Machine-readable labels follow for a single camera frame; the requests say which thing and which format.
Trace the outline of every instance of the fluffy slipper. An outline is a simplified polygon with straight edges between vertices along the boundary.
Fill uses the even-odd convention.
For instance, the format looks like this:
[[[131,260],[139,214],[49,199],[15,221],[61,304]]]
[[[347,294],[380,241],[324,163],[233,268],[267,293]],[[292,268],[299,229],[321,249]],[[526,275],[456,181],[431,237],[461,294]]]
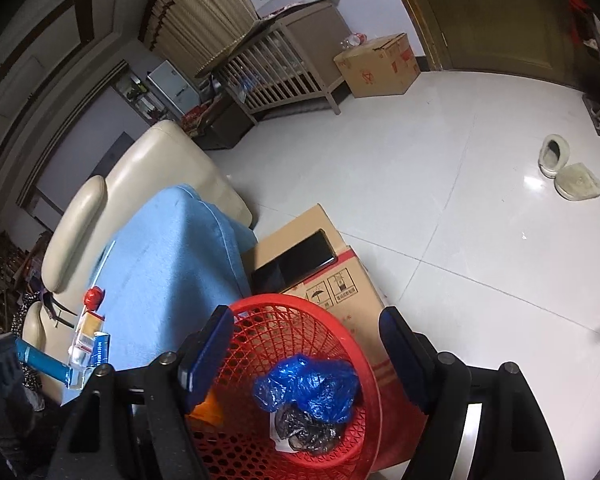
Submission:
[[[600,196],[600,181],[581,162],[558,171],[554,184],[556,191],[567,200],[586,200]]]
[[[569,154],[569,143],[563,137],[546,136],[538,156],[540,171],[548,178],[555,178],[555,174],[567,165]]]

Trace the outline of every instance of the door panel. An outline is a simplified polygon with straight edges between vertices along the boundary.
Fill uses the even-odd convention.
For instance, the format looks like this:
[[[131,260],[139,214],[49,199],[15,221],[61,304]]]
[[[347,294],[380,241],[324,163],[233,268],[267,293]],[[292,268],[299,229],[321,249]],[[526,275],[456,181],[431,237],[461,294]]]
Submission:
[[[447,50],[444,68],[577,86],[582,56],[571,41],[568,0],[427,0],[422,8],[424,19],[435,22],[432,30],[440,31],[433,40]]]

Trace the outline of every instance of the printed symbol on box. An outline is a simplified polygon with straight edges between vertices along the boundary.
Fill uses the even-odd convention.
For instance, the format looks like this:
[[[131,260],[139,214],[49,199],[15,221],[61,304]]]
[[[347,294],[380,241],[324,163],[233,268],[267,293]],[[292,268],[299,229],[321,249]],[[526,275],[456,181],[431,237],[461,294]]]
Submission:
[[[320,305],[322,308],[329,310],[333,306],[333,300],[327,290],[327,284],[320,282],[317,285],[312,286],[306,292],[309,301]]]
[[[413,57],[413,50],[411,50],[411,47],[409,47],[407,50],[405,50],[403,53],[401,53],[400,57],[402,58],[403,61],[410,60]]]
[[[350,298],[358,291],[347,269],[336,272],[333,276],[328,277],[327,281],[336,298],[336,303]]]
[[[374,75],[369,70],[362,71],[362,79],[364,79],[365,83],[368,85],[372,85],[374,83]]]

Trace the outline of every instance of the wall molding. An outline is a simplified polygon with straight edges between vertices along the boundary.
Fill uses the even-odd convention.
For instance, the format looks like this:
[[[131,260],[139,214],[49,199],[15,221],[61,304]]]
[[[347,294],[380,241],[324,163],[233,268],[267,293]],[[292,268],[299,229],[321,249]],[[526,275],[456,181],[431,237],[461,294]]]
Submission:
[[[32,168],[29,176],[27,177],[20,193],[16,199],[18,207],[26,208],[30,199],[35,192],[35,185],[38,182],[40,175],[42,174],[45,166],[51,156],[54,154],[56,148],[64,139],[64,136],[74,127],[74,124],[78,121],[81,115],[90,106],[91,102],[96,99],[116,78],[123,72],[128,70],[128,63],[125,60],[121,60],[109,70],[89,92],[75,105],[74,109],[67,115],[64,121],[60,124],[60,127],[54,132],[51,140],[45,146],[42,154],[38,157],[34,167]]]
[[[36,90],[29,96],[27,101],[22,105],[18,115],[11,123],[7,130],[7,133],[0,142],[0,158],[5,153],[7,146],[9,145],[13,134],[20,126],[23,118],[27,115],[34,102],[40,97],[46,87],[58,76],[62,69],[75,58],[75,56],[91,41],[94,40],[94,28],[93,28],[93,0],[64,0],[48,15],[46,15],[40,22],[31,29],[31,31],[23,38],[23,40],[13,49],[13,51],[7,56],[5,61],[0,65],[0,84],[7,76],[13,65],[20,59],[22,54],[36,41],[41,34],[60,16],[62,16],[69,9],[74,7],[75,19],[78,27],[78,34],[80,37],[80,43],[69,52],[60,62],[55,66],[51,72],[44,78],[44,80],[38,85]]]

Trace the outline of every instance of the door frame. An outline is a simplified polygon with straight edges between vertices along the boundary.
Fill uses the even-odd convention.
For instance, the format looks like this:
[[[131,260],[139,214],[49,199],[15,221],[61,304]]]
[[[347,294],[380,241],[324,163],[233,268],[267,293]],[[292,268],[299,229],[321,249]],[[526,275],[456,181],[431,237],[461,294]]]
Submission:
[[[430,70],[451,70],[451,56],[428,0],[402,0],[429,62]]]

